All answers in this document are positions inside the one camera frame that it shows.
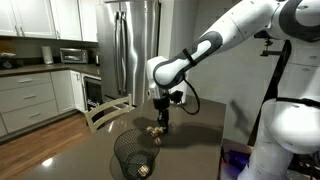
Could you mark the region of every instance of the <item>refrigerator handle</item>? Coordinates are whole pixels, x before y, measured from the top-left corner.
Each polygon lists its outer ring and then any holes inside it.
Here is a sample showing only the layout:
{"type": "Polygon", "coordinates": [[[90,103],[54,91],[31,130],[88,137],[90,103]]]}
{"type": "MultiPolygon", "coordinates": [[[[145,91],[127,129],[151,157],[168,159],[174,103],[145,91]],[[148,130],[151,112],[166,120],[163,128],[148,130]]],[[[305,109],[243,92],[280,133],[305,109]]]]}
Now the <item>refrigerator handle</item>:
{"type": "Polygon", "coordinates": [[[116,11],[114,15],[114,36],[113,36],[113,54],[114,54],[114,69],[116,72],[117,90],[118,94],[121,94],[121,82],[120,82],[120,70],[119,70],[119,54],[120,54],[120,33],[118,29],[119,12],[116,11]]]}
{"type": "Polygon", "coordinates": [[[127,63],[128,63],[128,37],[127,37],[127,23],[126,23],[126,14],[125,12],[121,13],[121,25],[122,25],[122,93],[125,95],[127,91],[127,63]]]}

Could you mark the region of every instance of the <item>wire mesh basket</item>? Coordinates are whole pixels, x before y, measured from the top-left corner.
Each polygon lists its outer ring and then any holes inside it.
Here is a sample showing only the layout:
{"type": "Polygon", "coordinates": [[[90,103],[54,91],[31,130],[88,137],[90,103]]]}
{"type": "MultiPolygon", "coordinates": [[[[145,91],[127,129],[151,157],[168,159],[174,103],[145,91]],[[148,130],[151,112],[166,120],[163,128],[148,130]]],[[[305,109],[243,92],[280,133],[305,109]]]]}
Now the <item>wire mesh basket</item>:
{"type": "Polygon", "coordinates": [[[122,174],[130,180],[147,179],[154,167],[160,147],[145,129],[131,129],[122,133],[114,145],[122,174]]]}

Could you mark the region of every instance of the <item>drawer handle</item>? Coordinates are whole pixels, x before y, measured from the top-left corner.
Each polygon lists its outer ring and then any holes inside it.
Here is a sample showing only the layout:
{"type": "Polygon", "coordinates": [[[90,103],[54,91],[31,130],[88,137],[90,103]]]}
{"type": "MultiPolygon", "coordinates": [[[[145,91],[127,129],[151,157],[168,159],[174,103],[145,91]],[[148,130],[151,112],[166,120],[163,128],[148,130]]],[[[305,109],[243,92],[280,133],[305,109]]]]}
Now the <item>drawer handle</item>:
{"type": "Polygon", "coordinates": [[[23,81],[19,81],[19,83],[26,83],[26,82],[31,82],[32,79],[28,79],[28,80],[23,80],[23,81]]]}
{"type": "Polygon", "coordinates": [[[33,117],[40,116],[40,115],[41,115],[41,113],[37,113],[37,114],[30,116],[29,118],[33,118],[33,117]]]}
{"type": "Polygon", "coordinates": [[[31,96],[24,97],[24,99],[30,99],[30,98],[35,98],[35,97],[36,97],[35,95],[31,95],[31,96]]]}

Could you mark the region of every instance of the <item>kitchen counter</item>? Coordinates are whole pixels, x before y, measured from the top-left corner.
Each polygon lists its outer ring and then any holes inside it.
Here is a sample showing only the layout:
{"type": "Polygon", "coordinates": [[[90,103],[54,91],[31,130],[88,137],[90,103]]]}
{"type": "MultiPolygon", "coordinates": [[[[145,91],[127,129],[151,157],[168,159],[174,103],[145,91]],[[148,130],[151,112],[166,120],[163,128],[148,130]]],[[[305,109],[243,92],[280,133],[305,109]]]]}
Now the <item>kitchen counter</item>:
{"type": "Polygon", "coordinates": [[[0,78],[7,76],[16,76],[16,75],[25,75],[25,74],[34,74],[42,72],[52,72],[52,71],[61,71],[61,70],[74,70],[81,73],[86,73],[93,76],[100,77],[99,66],[95,64],[37,64],[20,67],[17,69],[1,70],[0,78]]]}
{"type": "MultiPolygon", "coordinates": [[[[196,109],[193,97],[187,98],[186,109],[196,109]]],[[[148,179],[217,179],[225,111],[224,104],[202,99],[196,116],[172,105],[169,134],[162,137],[163,144],[148,179]]],[[[157,114],[152,101],[148,101],[52,157],[50,166],[39,165],[19,179],[113,179],[110,169],[121,175],[113,158],[117,137],[129,129],[157,126],[157,114]]]]}

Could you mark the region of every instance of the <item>stainless steel refrigerator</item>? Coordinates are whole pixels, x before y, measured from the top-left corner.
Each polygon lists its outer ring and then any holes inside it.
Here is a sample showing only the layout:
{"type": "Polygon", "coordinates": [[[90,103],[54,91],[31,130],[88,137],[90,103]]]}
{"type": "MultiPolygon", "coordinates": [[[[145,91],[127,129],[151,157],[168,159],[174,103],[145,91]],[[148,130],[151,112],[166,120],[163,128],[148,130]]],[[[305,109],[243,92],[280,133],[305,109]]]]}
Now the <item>stainless steel refrigerator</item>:
{"type": "Polygon", "coordinates": [[[109,1],[96,7],[101,86],[104,101],[132,94],[147,100],[145,66],[158,50],[157,0],[109,1]]]}

